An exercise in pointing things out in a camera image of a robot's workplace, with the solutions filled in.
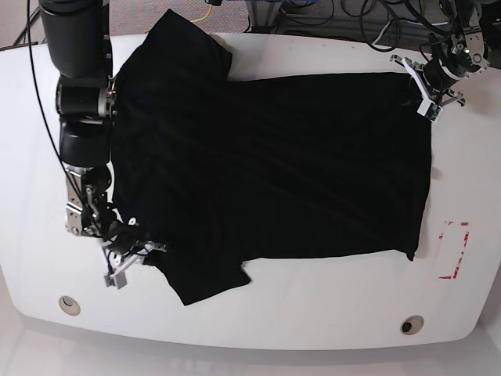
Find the white table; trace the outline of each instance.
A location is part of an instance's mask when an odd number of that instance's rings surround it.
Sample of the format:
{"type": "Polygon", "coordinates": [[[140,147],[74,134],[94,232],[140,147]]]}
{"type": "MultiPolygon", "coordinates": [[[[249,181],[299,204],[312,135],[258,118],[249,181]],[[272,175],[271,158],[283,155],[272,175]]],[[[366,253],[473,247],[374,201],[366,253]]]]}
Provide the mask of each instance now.
{"type": "MultiPolygon", "coordinates": [[[[234,54],[231,79],[403,71],[389,62],[389,54],[357,43],[219,37],[234,54]]],[[[112,39],[115,71],[143,39],[112,39]]],[[[421,60],[416,52],[397,53],[421,60]]],[[[34,59],[57,139],[58,72],[45,46],[34,47],[34,59]]],[[[473,330],[501,260],[501,72],[491,69],[461,82],[467,105],[450,106],[433,127],[431,193],[414,262],[396,251],[259,259],[246,265],[252,284],[188,307],[163,275],[147,266],[133,266],[122,290],[105,287],[97,241],[76,238],[64,228],[66,186],[41,121],[26,49],[0,53],[0,82],[0,266],[24,315],[137,338],[252,349],[415,345],[460,339],[473,330]],[[79,316],[60,309],[62,295],[78,301],[79,316]],[[424,318],[424,328],[403,335],[400,325],[413,315],[424,318]]]]}

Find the floor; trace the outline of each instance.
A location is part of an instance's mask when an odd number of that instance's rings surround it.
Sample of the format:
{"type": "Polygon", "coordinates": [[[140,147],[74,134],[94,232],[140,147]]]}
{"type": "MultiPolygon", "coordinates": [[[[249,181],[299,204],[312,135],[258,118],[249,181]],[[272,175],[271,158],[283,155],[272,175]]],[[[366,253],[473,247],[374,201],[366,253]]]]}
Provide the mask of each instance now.
{"type": "MultiPolygon", "coordinates": [[[[343,0],[348,11],[357,13],[362,0],[343,0]]],[[[417,0],[412,0],[417,7],[417,0]]],[[[422,0],[424,14],[431,22],[442,21],[444,16],[438,8],[438,0],[422,0]]],[[[31,0],[31,9],[38,0],[31,0]]],[[[112,35],[141,34],[150,29],[167,9],[173,9],[188,20],[202,17],[207,11],[203,0],[110,0],[110,33],[112,35]]],[[[317,4],[297,13],[310,13],[317,16],[330,16],[334,5],[335,16],[346,16],[341,9],[341,0],[318,0],[317,4]]],[[[395,7],[399,16],[411,17],[403,5],[395,7]]],[[[377,4],[368,18],[386,20],[387,13],[377,4]]],[[[26,2],[23,0],[2,0],[0,5],[0,47],[11,45],[23,29],[26,20],[26,2]]],[[[241,0],[225,0],[221,6],[214,7],[212,14],[198,26],[206,32],[242,32],[247,27],[247,7],[241,0]]],[[[43,30],[38,21],[32,31],[32,39],[41,41],[43,30]]]]}

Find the metal bracket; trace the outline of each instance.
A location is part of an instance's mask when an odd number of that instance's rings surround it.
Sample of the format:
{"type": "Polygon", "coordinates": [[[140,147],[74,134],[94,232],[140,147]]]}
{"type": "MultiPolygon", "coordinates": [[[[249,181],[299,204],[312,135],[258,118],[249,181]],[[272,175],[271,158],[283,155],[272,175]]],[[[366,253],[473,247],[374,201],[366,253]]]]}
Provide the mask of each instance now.
{"type": "Polygon", "coordinates": [[[127,277],[125,276],[125,270],[130,268],[142,257],[144,256],[132,255],[130,257],[127,257],[111,274],[105,275],[104,281],[106,283],[106,287],[115,286],[118,290],[120,290],[123,286],[125,286],[127,284],[127,277]]]}

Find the t-shirt sleeve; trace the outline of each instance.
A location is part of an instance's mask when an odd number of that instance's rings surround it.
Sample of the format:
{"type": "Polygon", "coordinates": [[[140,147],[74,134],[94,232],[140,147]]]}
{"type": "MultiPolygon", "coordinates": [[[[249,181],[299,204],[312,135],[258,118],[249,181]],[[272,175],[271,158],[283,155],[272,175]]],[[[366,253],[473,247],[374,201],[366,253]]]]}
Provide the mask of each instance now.
{"type": "Polygon", "coordinates": [[[215,262],[187,259],[175,251],[151,251],[144,264],[156,266],[164,274],[185,306],[251,282],[239,266],[222,268],[215,262]]]}

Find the yellow cable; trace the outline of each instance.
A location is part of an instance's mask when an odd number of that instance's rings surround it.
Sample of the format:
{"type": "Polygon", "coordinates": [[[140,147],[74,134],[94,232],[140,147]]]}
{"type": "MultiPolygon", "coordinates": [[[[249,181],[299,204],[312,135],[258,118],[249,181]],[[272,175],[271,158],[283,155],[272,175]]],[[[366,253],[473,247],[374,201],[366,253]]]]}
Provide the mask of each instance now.
{"type": "Polygon", "coordinates": [[[202,18],[199,18],[199,19],[197,19],[197,20],[192,20],[192,21],[190,21],[190,22],[196,23],[196,22],[198,22],[198,21],[203,21],[203,20],[205,20],[207,17],[209,17],[209,15],[211,14],[211,12],[212,12],[212,4],[210,4],[210,5],[209,5],[209,10],[207,11],[207,14],[206,14],[205,16],[203,16],[202,18]]]}
{"type": "MultiPolygon", "coordinates": [[[[209,15],[211,14],[212,12],[212,4],[209,5],[209,10],[207,11],[207,14],[201,18],[198,18],[196,20],[191,20],[190,22],[192,23],[196,23],[196,22],[199,22],[199,21],[203,21],[205,20],[207,17],[209,17],[209,15]]],[[[144,32],[144,34],[148,34],[150,32],[151,29],[148,29],[144,32]]]]}

